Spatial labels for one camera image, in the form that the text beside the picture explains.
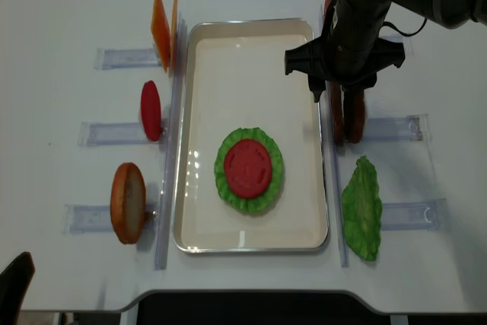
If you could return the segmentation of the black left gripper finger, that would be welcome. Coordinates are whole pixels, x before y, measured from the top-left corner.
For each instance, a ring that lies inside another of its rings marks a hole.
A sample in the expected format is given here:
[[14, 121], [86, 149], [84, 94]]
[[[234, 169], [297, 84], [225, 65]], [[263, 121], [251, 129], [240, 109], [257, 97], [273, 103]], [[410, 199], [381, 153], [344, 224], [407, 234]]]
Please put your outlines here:
[[318, 103], [320, 101], [321, 94], [326, 90], [326, 81], [311, 75], [307, 77], [307, 80], [308, 87], [313, 95], [314, 103]]

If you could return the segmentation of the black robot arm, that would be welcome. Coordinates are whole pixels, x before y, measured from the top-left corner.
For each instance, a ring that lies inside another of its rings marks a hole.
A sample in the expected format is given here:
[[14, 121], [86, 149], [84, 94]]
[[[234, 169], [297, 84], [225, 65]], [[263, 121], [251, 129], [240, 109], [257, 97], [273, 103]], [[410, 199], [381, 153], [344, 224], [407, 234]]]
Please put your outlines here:
[[400, 67], [401, 43], [380, 38], [392, 4], [424, 21], [454, 29], [467, 21], [485, 23], [486, 0], [324, 0], [323, 28], [315, 40], [285, 52], [285, 72], [303, 72], [314, 99], [329, 93], [333, 139], [337, 145], [360, 142], [365, 121], [364, 92], [377, 73]]

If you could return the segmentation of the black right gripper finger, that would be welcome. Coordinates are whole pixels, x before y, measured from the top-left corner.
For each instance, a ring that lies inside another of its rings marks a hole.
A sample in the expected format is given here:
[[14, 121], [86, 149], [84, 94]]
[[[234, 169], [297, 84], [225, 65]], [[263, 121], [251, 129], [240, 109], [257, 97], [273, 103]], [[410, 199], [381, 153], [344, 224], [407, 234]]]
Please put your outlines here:
[[344, 120], [344, 132], [347, 139], [356, 139], [356, 112], [355, 100], [358, 96], [357, 92], [346, 91], [343, 98], [343, 120]]

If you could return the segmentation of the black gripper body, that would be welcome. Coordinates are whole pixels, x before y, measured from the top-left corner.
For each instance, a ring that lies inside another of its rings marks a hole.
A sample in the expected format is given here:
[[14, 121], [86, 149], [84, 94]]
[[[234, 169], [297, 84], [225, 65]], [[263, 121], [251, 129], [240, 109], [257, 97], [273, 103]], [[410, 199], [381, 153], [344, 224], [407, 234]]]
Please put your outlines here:
[[401, 43], [379, 37], [391, 2], [332, 0], [320, 37], [285, 52], [285, 74], [302, 72], [345, 89], [371, 88], [377, 73], [399, 68], [406, 55]]

